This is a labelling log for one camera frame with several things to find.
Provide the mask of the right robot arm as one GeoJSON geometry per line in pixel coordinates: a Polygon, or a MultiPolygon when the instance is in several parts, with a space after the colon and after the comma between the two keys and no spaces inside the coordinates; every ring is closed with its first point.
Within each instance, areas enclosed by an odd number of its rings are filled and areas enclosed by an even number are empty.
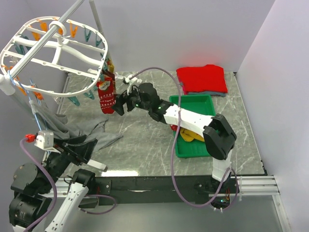
{"type": "Polygon", "coordinates": [[[227,176],[231,172],[230,153],[237,136],[223,115],[208,116],[180,108],[161,99],[151,83],[133,85],[130,91],[118,94],[112,109],[122,116],[125,113],[124,104],[128,111],[134,108],[146,110],[157,122],[177,125],[202,136],[206,150],[213,159],[213,190],[222,193],[229,187],[227,176]]]}

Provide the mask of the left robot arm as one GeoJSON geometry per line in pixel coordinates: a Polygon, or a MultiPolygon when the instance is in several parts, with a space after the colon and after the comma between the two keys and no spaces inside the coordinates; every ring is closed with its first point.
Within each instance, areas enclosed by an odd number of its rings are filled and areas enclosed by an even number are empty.
{"type": "Polygon", "coordinates": [[[97,142],[97,139],[87,141],[84,135],[56,139],[46,161],[39,163],[33,159],[17,168],[11,184],[14,191],[9,205],[11,225],[33,230],[33,222],[47,212],[52,202],[44,195],[56,188],[56,181],[71,163],[87,164],[97,142]]]}

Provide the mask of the yellow bear sock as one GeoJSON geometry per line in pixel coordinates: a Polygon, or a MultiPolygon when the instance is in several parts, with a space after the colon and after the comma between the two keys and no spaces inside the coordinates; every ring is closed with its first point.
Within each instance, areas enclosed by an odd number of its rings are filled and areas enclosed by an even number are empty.
{"type": "Polygon", "coordinates": [[[204,138],[201,135],[199,135],[199,134],[197,134],[193,131],[190,131],[188,129],[184,129],[184,128],[180,129],[180,135],[186,142],[192,142],[194,140],[198,140],[198,141],[201,141],[201,142],[205,141],[204,138]]]}

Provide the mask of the red snowflake christmas sock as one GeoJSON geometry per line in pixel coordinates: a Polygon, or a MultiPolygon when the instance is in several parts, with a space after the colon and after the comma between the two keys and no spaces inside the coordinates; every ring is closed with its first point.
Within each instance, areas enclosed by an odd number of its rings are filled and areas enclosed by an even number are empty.
{"type": "Polygon", "coordinates": [[[177,125],[170,125],[170,128],[173,130],[173,131],[176,131],[178,126],[177,125]]]}

